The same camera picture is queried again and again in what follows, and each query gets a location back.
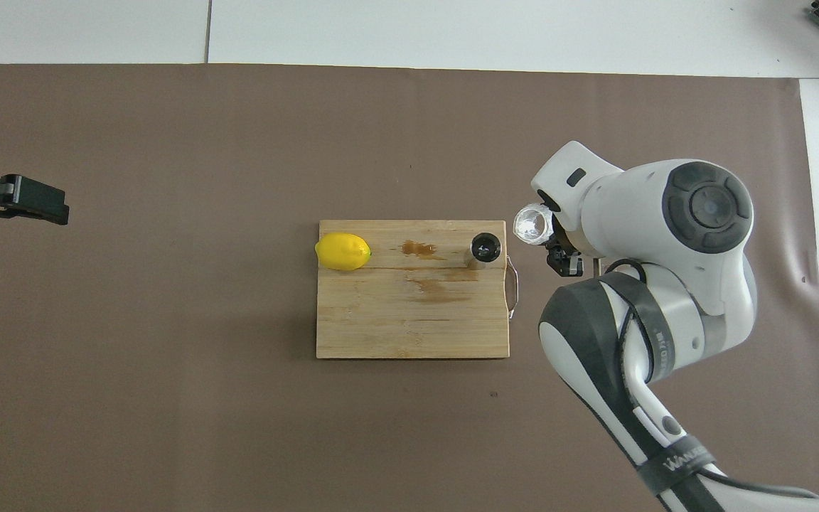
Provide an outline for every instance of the wooden board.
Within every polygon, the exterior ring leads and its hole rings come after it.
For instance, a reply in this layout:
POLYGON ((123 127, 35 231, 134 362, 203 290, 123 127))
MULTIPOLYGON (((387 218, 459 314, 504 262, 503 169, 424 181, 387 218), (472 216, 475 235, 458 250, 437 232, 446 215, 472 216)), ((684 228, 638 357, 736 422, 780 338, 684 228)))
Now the wooden board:
POLYGON ((371 258, 353 272, 318 266, 316 356, 500 358, 510 355, 503 220, 322 220, 319 237, 354 233, 371 258), (467 266, 479 233, 500 257, 467 266))

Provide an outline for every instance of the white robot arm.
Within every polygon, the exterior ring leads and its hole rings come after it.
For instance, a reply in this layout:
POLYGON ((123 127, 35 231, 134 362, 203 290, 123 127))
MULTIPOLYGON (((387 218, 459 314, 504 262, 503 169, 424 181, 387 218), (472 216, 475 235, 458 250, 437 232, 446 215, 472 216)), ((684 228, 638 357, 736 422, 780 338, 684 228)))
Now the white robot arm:
POLYGON ((514 233, 545 245, 552 268, 576 275, 581 255, 617 260, 557 289, 539 333, 653 495, 673 511, 819 510, 809 491, 729 479, 647 386, 751 333, 756 289, 744 244, 754 208, 744 184, 702 160, 622 171, 570 142, 532 187, 543 202, 517 214, 514 233))

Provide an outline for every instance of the yellow lemon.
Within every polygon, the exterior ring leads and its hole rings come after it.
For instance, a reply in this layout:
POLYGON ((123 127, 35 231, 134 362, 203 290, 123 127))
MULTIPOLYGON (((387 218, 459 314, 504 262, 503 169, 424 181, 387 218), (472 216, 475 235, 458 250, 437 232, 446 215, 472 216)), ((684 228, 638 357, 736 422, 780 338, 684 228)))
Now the yellow lemon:
POLYGON ((355 271, 371 258, 368 244, 352 233, 328 233, 315 244, 318 262, 335 271, 355 271))

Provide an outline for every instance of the brown paper backdrop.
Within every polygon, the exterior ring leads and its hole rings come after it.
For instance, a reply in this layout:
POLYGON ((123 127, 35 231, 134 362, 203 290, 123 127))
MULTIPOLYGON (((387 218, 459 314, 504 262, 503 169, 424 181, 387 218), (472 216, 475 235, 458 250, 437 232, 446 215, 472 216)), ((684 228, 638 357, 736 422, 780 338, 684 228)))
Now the brown paper backdrop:
POLYGON ((798 83, 280 65, 0 65, 0 511, 660 510, 542 355, 513 240, 503 361, 314 358, 319 218, 503 218, 571 139, 753 195, 750 341, 655 387, 739 479, 819 493, 798 83))

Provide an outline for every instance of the white floor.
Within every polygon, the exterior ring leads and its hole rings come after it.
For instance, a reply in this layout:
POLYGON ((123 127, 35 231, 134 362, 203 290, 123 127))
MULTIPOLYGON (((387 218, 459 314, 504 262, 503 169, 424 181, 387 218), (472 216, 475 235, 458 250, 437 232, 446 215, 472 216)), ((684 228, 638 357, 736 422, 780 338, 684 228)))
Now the white floor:
POLYGON ((0 0, 0 62, 209 61, 809 78, 802 80, 802 103, 819 247, 819 28, 805 19, 807 4, 0 0))

